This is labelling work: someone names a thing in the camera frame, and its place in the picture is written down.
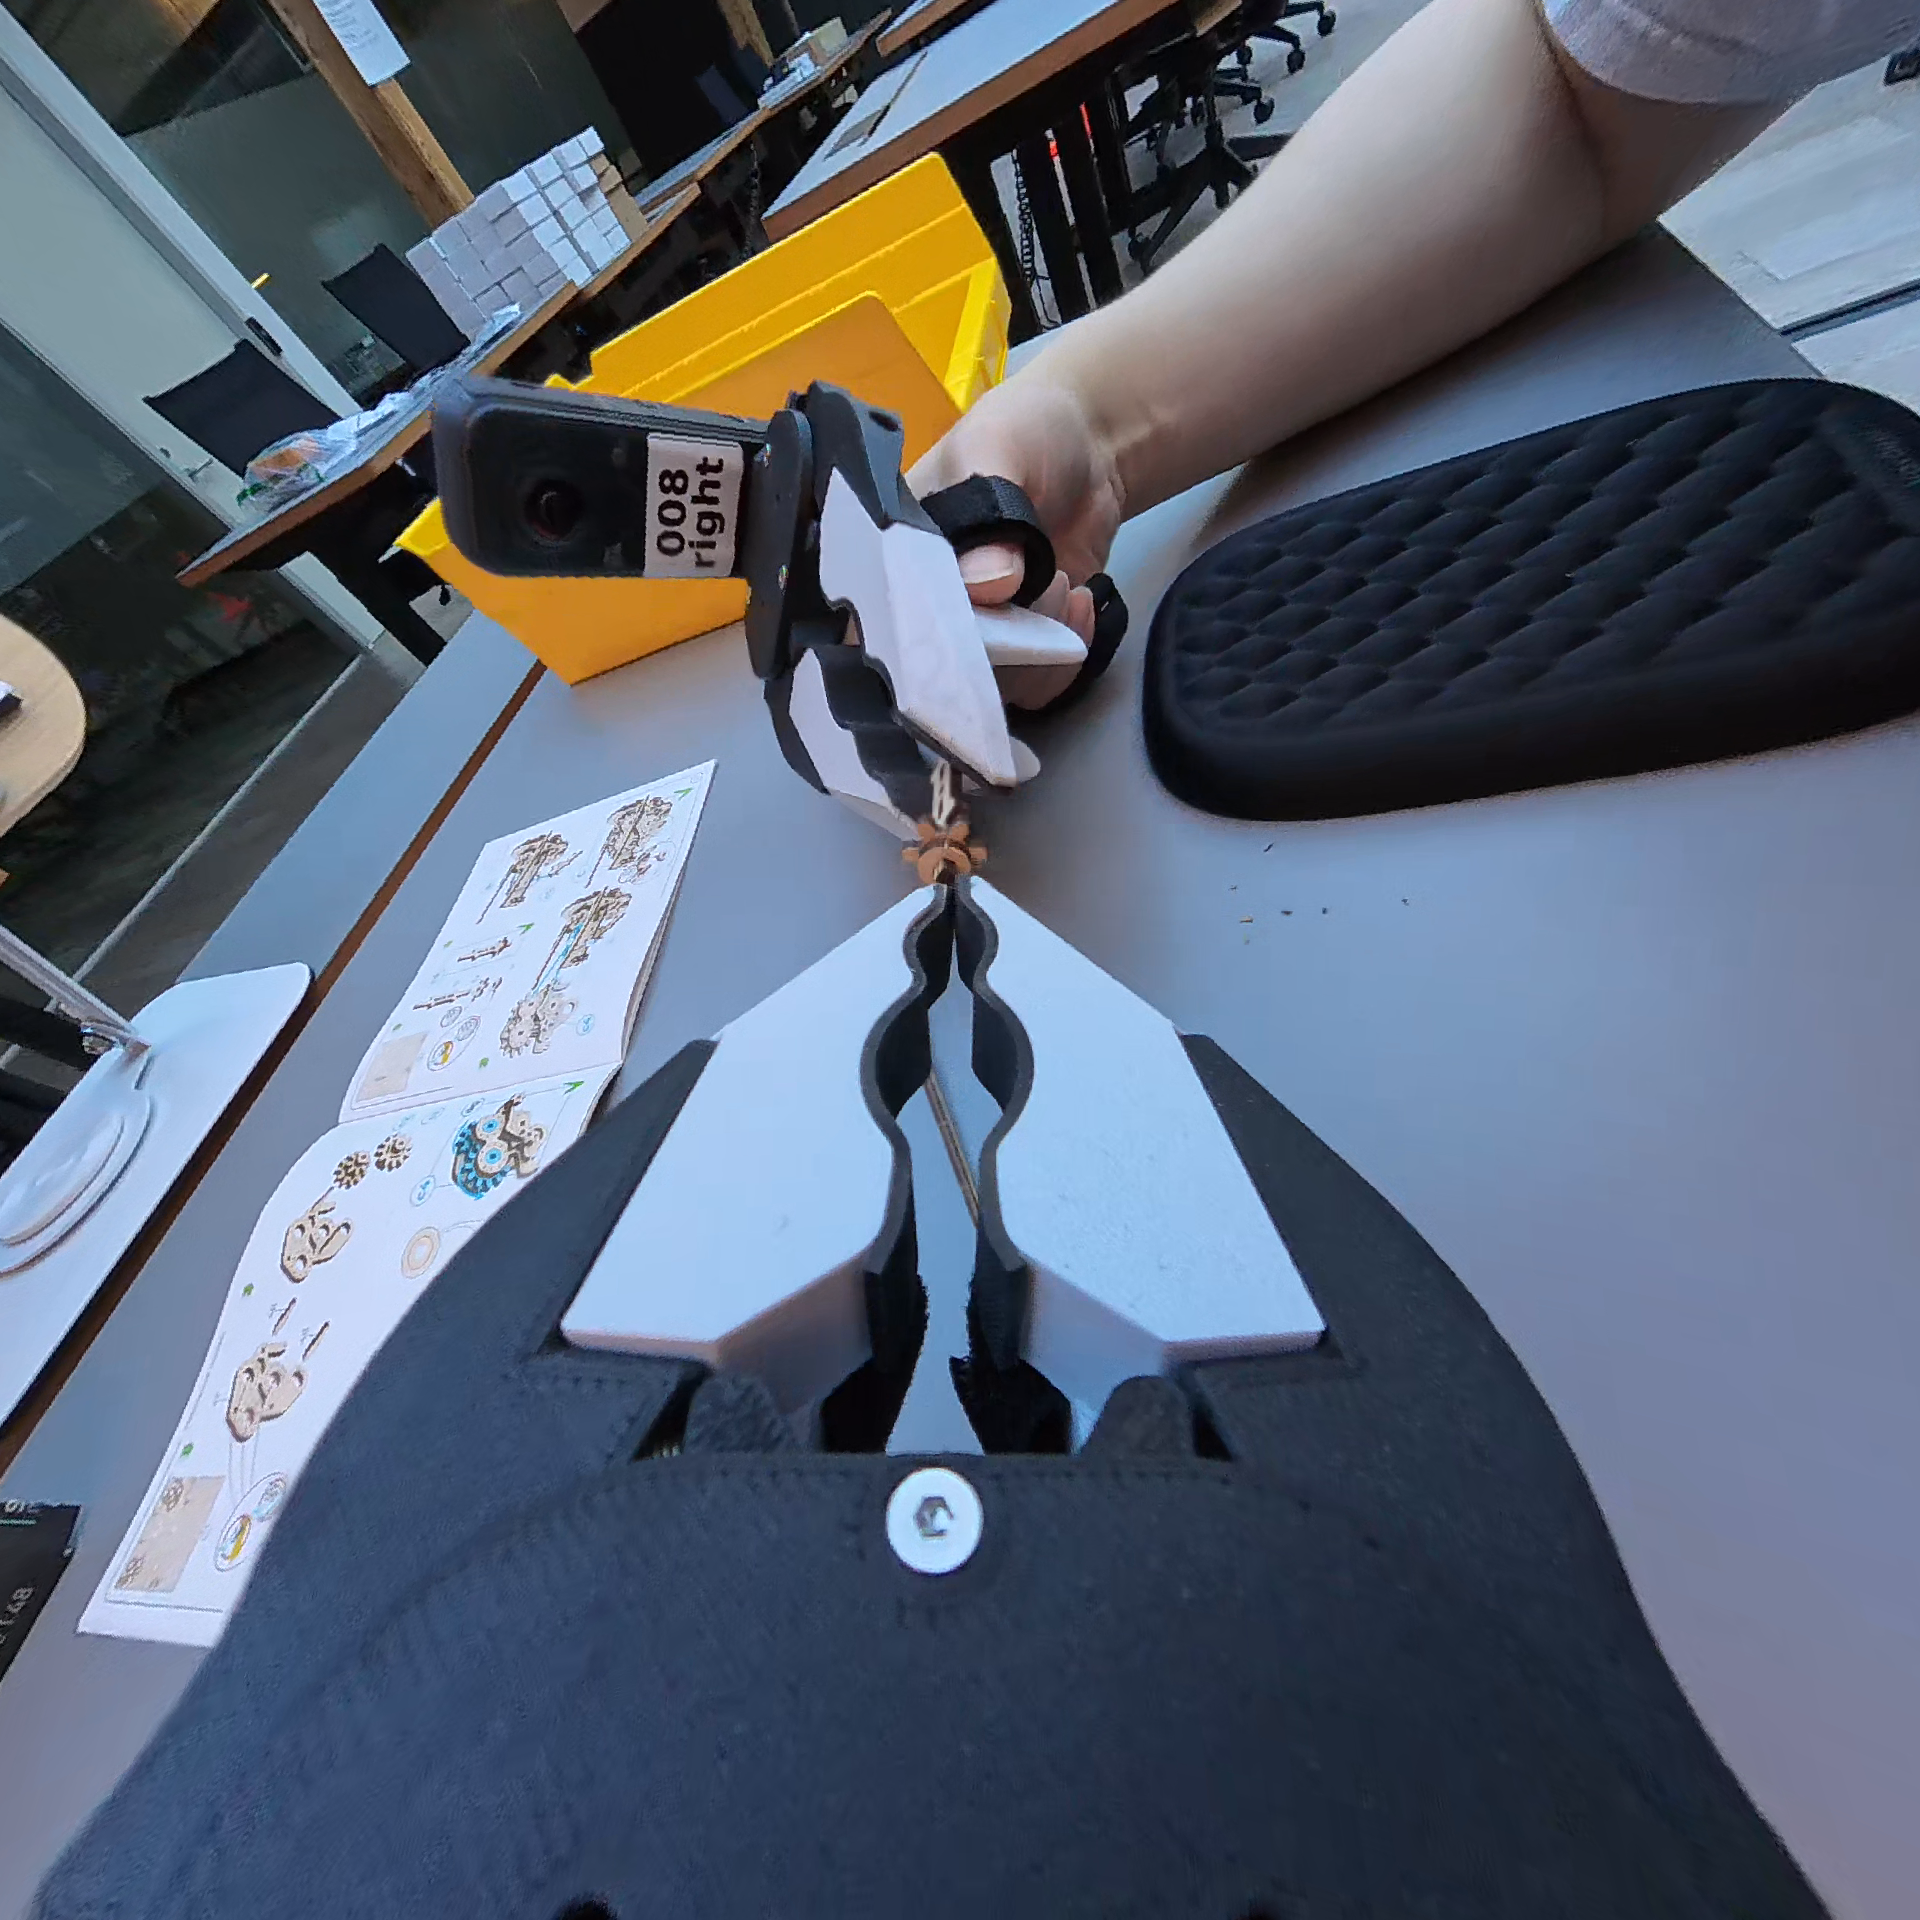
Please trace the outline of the black model kit box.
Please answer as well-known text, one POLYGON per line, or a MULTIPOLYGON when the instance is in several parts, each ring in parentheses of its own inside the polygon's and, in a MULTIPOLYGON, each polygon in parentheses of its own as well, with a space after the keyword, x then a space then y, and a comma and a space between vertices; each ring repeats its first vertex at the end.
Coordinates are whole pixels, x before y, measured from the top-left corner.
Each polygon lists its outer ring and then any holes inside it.
POLYGON ((4 1499, 0 1525, 0 1670, 28 1639, 42 1607, 71 1562, 83 1503, 4 1499))

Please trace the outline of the black honeycomb cushion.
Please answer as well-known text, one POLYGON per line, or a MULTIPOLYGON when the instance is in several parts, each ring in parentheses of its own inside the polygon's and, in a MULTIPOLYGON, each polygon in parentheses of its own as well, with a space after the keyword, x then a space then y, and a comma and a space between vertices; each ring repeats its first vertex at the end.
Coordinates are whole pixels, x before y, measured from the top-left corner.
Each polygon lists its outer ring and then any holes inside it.
POLYGON ((1916 416, 1824 377, 1658 395, 1263 519, 1164 594, 1179 802, 1353 819, 1916 708, 1916 416))

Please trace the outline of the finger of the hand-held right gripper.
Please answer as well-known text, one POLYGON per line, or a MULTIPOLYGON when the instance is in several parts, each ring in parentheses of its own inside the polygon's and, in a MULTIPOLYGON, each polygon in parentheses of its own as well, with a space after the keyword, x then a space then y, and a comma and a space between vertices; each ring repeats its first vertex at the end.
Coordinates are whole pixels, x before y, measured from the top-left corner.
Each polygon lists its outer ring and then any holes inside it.
POLYGON ((976 780, 1012 789, 1020 756, 949 540, 907 519, 880 526, 854 483, 830 483, 819 584, 830 605, 855 614, 898 715, 976 780))
POLYGON ((786 676, 786 756, 822 794, 914 842, 922 742, 901 726, 882 676, 860 650, 801 650, 786 676))

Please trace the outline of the long flat wooden stick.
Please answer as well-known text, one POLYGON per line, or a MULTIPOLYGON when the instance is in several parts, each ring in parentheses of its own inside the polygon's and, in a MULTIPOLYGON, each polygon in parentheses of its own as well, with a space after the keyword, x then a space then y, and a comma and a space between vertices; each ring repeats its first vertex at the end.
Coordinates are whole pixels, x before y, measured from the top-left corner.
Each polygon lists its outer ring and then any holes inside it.
POLYGON ((949 1167, 951 1167, 956 1183, 963 1190, 964 1212, 978 1223, 978 1185, 976 1185, 971 1156, 969 1156, 964 1138, 959 1133, 945 1080, 936 1067, 926 1079, 926 1100, 928 1100, 928 1112, 936 1118, 939 1138, 945 1143, 945 1156, 949 1156, 949 1167))

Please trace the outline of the background desk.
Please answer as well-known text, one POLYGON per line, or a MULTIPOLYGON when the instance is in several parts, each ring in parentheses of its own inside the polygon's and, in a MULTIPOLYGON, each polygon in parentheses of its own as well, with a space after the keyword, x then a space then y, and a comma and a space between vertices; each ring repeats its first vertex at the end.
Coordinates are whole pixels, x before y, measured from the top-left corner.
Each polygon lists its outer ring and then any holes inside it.
POLYGON ((789 237, 926 154, 956 157, 991 117, 1093 76, 1130 33, 1186 32, 1206 2, 988 2, 882 73, 762 217, 789 237))
MULTIPOLYGON (((679 228, 700 189, 679 189, 640 237, 587 286, 558 286, 538 310, 474 350, 474 368, 502 377, 579 377, 589 350, 630 325, 657 286, 689 259, 693 234, 679 228)), ((279 568, 314 556, 406 647, 433 663, 444 639, 412 611, 419 585, 386 573, 381 558, 399 533, 438 495, 430 410, 412 405, 381 436, 353 451, 340 469, 231 527, 182 567, 182 585, 207 585, 225 573, 279 568)))

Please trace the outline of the paper notice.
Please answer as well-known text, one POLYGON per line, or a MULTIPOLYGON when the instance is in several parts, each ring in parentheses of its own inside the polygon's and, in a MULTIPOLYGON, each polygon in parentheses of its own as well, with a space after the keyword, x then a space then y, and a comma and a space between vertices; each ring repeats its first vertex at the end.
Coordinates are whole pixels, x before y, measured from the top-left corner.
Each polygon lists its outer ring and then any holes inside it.
POLYGON ((319 0, 319 9, 367 84, 386 84, 406 73, 411 53, 373 0, 319 0))

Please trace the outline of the stack of white boxes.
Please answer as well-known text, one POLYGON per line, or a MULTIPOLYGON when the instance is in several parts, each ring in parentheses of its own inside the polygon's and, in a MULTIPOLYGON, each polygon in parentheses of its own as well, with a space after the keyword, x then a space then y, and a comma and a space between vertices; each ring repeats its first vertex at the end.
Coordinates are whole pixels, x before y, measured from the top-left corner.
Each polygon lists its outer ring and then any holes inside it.
POLYGON ((595 125, 487 183, 419 237, 406 261, 474 342, 491 318, 536 315, 558 286, 587 286, 633 242, 606 189, 623 179, 595 125))

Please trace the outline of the black office chair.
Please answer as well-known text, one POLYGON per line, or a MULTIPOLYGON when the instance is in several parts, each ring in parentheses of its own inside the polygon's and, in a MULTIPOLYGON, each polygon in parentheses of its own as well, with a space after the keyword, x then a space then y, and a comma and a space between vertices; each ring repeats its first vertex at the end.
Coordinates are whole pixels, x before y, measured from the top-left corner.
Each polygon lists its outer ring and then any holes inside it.
POLYGON ((1298 73, 1308 49, 1285 26, 1295 13, 1312 13, 1323 38, 1337 26, 1329 2, 1186 2, 1186 26, 1164 32, 1115 73, 1121 142, 1145 141, 1156 168, 1154 179, 1124 190, 1115 214, 1142 274, 1156 268, 1205 195, 1229 208, 1256 179, 1256 161, 1285 146, 1289 134, 1230 141, 1217 109, 1237 98, 1252 103, 1256 124, 1271 119, 1277 103, 1247 78, 1252 41, 1283 41, 1285 73, 1298 73))

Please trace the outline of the black mesh chair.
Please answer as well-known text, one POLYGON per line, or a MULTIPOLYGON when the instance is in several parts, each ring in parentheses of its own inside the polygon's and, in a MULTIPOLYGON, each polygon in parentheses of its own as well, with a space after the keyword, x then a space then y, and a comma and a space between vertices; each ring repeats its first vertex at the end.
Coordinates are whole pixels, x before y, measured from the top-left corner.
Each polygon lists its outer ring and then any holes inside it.
POLYGON ((375 247, 345 274, 324 281, 324 293, 417 374, 444 368, 470 345, 470 335, 388 247, 375 247))
POLYGON ((173 389, 145 395, 145 405, 231 473, 245 473, 250 460, 270 442, 340 419, 250 342, 173 389))

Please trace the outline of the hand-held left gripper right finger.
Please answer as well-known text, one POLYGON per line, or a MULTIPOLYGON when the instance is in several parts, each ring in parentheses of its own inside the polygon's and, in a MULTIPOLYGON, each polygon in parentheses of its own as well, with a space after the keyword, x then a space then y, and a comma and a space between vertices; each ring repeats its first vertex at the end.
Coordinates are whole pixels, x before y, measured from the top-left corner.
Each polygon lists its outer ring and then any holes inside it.
POLYGON ((1068 1453, 1076 1409, 1193 1361, 1310 1349, 1327 1322, 1169 1021, 985 882, 956 887, 976 1172, 969 1358, 988 1453, 1068 1453))

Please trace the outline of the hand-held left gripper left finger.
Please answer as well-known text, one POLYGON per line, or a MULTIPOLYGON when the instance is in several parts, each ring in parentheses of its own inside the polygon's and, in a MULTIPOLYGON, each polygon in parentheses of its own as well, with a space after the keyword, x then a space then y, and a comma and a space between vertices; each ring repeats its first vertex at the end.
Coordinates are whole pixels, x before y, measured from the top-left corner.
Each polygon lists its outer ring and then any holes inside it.
POLYGON ((901 1109, 949 970, 926 887, 724 1026, 562 1336, 752 1374, 824 1450, 880 1453, 928 1322, 901 1109))

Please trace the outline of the wooden document stand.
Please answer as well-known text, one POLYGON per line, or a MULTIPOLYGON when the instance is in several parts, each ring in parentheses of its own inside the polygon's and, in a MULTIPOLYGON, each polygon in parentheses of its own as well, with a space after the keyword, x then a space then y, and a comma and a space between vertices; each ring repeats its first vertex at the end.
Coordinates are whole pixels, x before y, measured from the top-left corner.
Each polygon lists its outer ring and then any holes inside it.
MULTIPOLYGON (((37 990, 45 1016, 4 991, 4 1045, 76 1067, 68 1090, 4 1067, 4 1421, 25 1417, 30 1392, 78 1332, 134 1242, 176 1190, 187 1164, 245 1090, 299 1009, 314 970, 304 962, 166 984, 138 1016, 114 1009, 84 973, 117 954, 125 931, 190 872, 207 893, 207 846, 239 833, 253 790, 287 746, 272 746, 250 780, 108 931, 83 966, 62 973, 4 929, 4 970, 37 990)), ((84 746, 84 702, 64 663, 4 617, 4 838, 76 769, 84 746)))

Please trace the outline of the clear plastic bag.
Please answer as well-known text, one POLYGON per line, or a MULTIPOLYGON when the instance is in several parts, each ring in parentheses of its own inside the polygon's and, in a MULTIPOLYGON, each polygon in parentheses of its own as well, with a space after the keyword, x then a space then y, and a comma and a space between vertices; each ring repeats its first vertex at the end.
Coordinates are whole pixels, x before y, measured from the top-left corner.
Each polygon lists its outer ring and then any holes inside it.
POLYGON ((314 492, 355 468, 364 439, 358 416, 279 436, 250 456, 239 501, 263 501, 270 511, 304 492, 314 492))

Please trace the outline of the yellow plastic bin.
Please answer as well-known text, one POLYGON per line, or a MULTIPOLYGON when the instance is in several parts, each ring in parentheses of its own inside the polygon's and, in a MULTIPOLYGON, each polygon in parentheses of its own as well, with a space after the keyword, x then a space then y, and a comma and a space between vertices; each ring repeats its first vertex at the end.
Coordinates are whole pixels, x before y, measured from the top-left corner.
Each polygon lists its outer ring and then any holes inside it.
MULTIPOLYGON (((1005 368, 1009 291, 943 157, 922 157, 589 355, 595 395, 766 416, 811 377, 901 416, 907 460, 1005 368)), ((466 563, 427 503, 399 534, 562 682, 744 617, 744 584, 520 578, 466 563)))

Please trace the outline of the assembly instruction booklet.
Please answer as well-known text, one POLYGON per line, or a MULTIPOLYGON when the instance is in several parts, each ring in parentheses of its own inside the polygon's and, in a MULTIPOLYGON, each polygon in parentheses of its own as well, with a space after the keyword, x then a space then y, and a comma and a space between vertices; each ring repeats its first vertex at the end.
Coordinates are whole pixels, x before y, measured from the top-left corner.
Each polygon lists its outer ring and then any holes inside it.
POLYGON ((213 1648, 324 1424, 619 1073, 712 761, 487 842, 337 1125, 263 1207, 83 1635, 213 1648))

